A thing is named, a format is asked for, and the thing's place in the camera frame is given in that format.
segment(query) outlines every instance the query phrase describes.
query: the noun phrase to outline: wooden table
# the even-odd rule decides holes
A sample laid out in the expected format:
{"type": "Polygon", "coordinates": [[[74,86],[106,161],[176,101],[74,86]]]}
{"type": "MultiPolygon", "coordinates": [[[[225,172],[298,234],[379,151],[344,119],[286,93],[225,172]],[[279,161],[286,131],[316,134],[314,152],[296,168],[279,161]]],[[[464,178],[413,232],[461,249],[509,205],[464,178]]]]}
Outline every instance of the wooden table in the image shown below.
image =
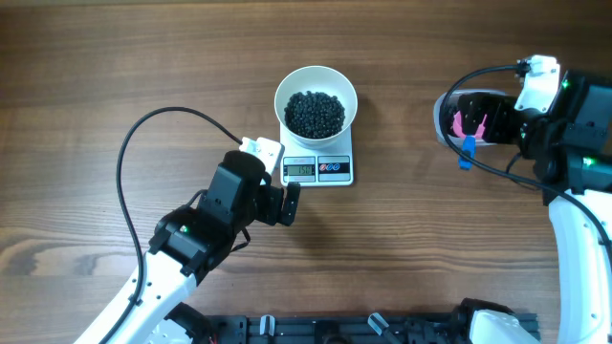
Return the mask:
{"type": "MultiPolygon", "coordinates": [[[[535,53],[612,74],[611,10],[605,0],[0,10],[0,343],[75,340],[136,266],[115,188],[134,121],[180,105],[239,137],[278,139],[275,88],[314,64],[357,89],[355,184],[304,189],[291,227],[251,226],[251,245],[188,303],[204,314],[329,315],[449,312],[475,297],[537,312],[555,342],[547,208],[537,192],[459,171],[435,139],[432,105],[467,72],[535,53]]],[[[518,90],[510,74],[474,84],[518,90]]],[[[143,249],[236,148],[185,114],[139,130],[123,182],[143,249]]],[[[515,150],[479,157],[504,166],[515,150]]]]}

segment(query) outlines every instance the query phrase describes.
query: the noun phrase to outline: bowl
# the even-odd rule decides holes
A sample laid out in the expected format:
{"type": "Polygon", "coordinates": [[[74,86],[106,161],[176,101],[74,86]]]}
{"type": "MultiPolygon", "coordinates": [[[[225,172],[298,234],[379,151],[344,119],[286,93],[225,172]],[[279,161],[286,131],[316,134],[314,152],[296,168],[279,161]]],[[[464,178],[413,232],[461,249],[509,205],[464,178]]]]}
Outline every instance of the bowl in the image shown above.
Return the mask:
{"type": "Polygon", "coordinates": [[[280,125],[292,138],[305,147],[324,147],[333,143],[342,133],[351,127],[357,114],[357,93],[351,81],[342,73],[324,66],[303,67],[291,72],[278,85],[274,96],[274,110],[280,125]],[[324,92],[330,97],[336,96],[344,107],[344,123],[339,133],[325,139],[308,139],[292,132],[285,123],[285,107],[289,98],[298,92],[306,94],[324,92]]]}

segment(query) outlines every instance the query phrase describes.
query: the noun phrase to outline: digital scale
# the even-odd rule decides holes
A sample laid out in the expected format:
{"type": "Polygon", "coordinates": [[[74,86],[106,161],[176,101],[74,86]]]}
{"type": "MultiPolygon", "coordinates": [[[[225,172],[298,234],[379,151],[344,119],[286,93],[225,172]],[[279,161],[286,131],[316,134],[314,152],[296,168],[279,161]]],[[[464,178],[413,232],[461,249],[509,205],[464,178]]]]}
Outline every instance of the digital scale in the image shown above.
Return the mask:
{"type": "Polygon", "coordinates": [[[307,147],[280,127],[280,143],[285,153],[280,161],[280,182],[287,186],[346,186],[353,183],[351,129],[324,147],[307,147]]]}

